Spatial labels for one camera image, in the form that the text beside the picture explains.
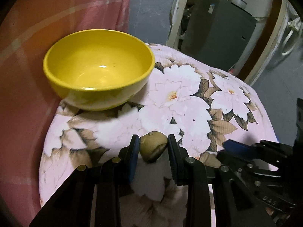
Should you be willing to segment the person's right hand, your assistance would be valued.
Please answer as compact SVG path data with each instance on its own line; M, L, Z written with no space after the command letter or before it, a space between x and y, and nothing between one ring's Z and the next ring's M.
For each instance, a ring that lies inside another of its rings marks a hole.
M271 209L270 207L266 207L266 212L267 212L270 216L272 216L272 215L274 214L275 210Z

